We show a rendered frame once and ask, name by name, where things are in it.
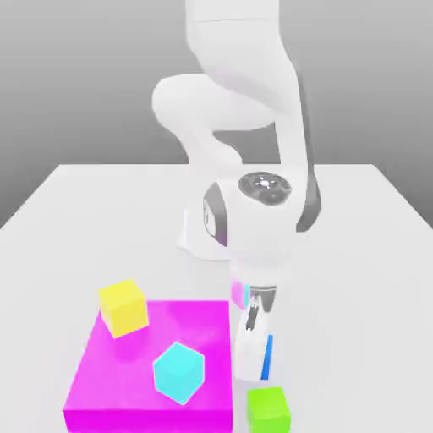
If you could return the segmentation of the small cyan cube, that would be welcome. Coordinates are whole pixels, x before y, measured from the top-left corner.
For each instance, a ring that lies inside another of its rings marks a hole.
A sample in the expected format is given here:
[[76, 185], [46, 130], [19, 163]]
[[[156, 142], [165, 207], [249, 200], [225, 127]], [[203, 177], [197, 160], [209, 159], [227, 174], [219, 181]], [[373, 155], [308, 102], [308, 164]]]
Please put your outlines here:
[[175, 403], [186, 405], [205, 382], [205, 356], [173, 342], [152, 363], [154, 387]]

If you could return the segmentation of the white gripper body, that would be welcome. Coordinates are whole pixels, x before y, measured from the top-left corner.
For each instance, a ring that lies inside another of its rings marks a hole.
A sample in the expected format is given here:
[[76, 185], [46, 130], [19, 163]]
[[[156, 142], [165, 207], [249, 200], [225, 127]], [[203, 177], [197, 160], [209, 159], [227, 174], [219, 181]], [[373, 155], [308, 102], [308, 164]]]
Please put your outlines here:
[[261, 371], [269, 332], [268, 314], [260, 312], [255, 324], [244, 312], [235, 338], [233, 374], [241, 381], [261, 381]]

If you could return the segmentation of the small green cube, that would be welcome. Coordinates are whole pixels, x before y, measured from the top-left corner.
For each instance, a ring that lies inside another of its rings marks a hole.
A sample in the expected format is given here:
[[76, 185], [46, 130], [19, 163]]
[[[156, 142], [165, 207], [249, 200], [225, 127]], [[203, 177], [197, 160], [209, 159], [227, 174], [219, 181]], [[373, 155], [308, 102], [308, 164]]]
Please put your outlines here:
[[247, 391], [249, 433], [289, 433], [291, 414], [280, 386]]

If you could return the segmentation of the small yellow cube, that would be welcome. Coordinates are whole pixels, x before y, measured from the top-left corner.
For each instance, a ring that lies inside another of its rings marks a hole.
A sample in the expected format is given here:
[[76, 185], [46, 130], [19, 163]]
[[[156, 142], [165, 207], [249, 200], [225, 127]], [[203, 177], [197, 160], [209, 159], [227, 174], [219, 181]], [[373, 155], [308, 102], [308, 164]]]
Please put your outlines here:
[[145, 295], [132, 279], [98, 290], [101, 316], [113, 338], [149, 326]]

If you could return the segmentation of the large magenta box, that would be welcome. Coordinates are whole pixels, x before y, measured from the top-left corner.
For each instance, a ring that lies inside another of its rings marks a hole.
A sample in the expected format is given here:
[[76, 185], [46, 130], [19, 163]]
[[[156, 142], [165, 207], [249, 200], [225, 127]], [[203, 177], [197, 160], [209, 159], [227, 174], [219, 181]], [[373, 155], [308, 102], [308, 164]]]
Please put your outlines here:
[[[149, 326], [113, 338], [97, 316], [63, 406], [68, 433], [232, 433], [229, 303], [152, 300]], [[154, 387], [152, 363], [173, 342], [205, 356], [186, 405]]]

